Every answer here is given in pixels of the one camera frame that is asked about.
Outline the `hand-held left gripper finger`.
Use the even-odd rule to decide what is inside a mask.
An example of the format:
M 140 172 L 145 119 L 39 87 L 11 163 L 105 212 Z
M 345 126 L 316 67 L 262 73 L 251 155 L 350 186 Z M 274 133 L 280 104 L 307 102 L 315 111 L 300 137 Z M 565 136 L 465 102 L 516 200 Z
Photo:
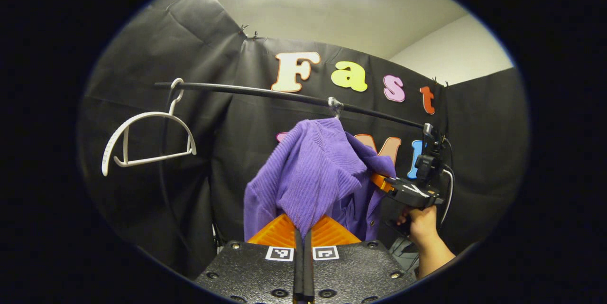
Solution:
M 312 304 L 372 304 L 416 282 L 381 241 L 362 241 L 327 216 L 304 246 L 304 295 Z
M 248 241 L 226 243 L 194 282 L 232 304 L 295 304 L 302 262 L 301 235 L 282 213 Z

